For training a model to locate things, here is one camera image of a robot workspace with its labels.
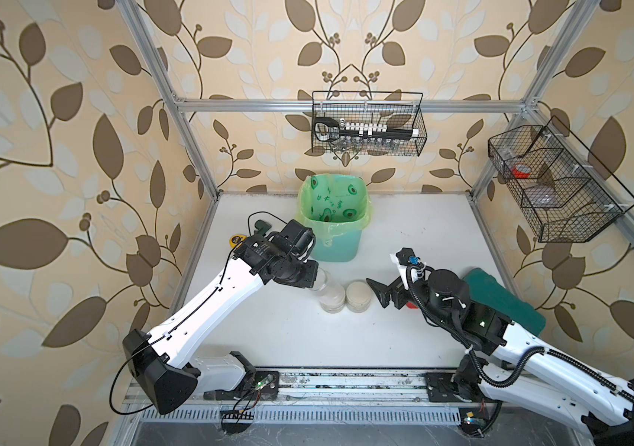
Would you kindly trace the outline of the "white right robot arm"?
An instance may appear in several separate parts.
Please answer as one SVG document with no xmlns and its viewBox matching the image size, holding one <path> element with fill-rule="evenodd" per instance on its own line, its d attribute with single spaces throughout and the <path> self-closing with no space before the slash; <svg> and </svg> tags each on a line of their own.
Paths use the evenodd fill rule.
<svg viewBox="0 0 634 446">
<path fill-rule="evenodd" d="M 448 269 L 407 265 L 391 284 L 367 284 L 384 307 L 414 304 L 465 349 L 452 376 L 464 400 L 510 403 L 566 425 L 597 445 L 634 445 L 634 378 L 606 375 L 495 308 L 474 301 Z"/>
</svg>

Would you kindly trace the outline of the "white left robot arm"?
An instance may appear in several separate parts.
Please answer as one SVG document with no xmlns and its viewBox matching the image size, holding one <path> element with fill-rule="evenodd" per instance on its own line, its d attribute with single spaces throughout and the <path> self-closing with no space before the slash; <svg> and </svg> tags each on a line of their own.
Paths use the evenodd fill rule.
<svg viewBox="0 0 634 446">
<path fill-rule="evenodd" d="M 281 232 L 259 233 L 233 247 L 216 278 L 175 314 L 149 332 L 132 329 L 123 339 L 125 367 L 159 414 L 169 414 L 196 392 L 244 397 L 257 388 L 256 369 L 234 351 L 200 360 L 207 336 L 247 297 L 269 282 L 314 286 L 319 264 L 310 258 L 315 236 L 295 219 Z"/>
</svg>

